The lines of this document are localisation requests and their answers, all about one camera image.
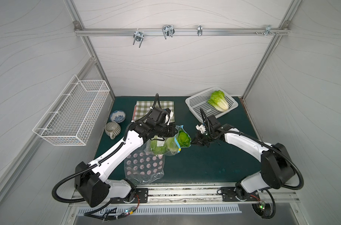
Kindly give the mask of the clear blue-zip zipper bag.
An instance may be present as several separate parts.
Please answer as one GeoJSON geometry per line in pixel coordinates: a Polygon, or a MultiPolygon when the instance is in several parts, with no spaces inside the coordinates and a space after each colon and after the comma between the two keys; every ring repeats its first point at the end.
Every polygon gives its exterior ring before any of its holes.
{"type": "Polygon", "coordinates": [[[191,146],[191,137],[184,130],[184,126],[176,126],[178,133],[173,137],[162,138],[154,136],[146,142],[145,153],[149,155],[174,156],[184,148],[191,146]]]}

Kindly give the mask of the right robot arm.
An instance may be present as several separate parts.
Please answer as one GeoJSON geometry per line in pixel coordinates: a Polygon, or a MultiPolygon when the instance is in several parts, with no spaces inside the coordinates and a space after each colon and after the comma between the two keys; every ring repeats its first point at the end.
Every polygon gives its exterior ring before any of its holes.
{"type": "Polygon", "coordinates": [[[197,134],[191,144],[209,146],[217,140],[234,145],[260,162],[260,171],[243,178],[236,184],[235,192],[240,195],[258,190],[280,189],[297,172],[291,164],[286,148],[282,144],[270,144],[249,136],[234,126],[222,125],[215,116],[203,119],[196,126],[197,134]]]}

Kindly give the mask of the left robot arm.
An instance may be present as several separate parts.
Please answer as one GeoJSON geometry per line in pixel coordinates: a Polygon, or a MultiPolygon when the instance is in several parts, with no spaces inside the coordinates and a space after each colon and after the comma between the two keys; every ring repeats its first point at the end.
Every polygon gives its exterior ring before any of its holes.
{"type": "Polygon", "coordinates": [[[131,122],[124,137],[106,153],[88,164],[81,162],[76,172],[75,188],[90,207],[96,207],[106,198],[119,198],[132,202],[135,185],[127,180],[110,180],[109,176],[123,160],[155,136],[173,137],[177,134],[174,123],[170,122],[170,109],[153,107],[145,118],[131,122]]]}

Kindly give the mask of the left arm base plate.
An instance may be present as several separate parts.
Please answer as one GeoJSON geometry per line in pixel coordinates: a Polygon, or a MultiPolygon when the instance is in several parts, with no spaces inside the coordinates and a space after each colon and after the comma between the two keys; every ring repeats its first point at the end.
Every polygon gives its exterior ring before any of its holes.
{"type": "Polygon", "coordinates": [[[112,200],[113,204],[136,204],[136,203],[147,203],[149,197],[149,189],[148,188],[136,188],[135,193],[133,194],[133,198],[115,198],[112,200]]]}

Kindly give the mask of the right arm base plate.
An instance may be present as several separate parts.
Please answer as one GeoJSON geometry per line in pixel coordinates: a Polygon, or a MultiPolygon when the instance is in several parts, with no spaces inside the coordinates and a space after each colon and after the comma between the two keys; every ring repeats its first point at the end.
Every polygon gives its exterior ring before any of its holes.
{"type": "Polygon", "coordinates": [[[241,186],[221,187],[217,190],[217,194],[222,197],[223,202],[257,202],[260,200],[257,191],[248,193],[241,186]]]}

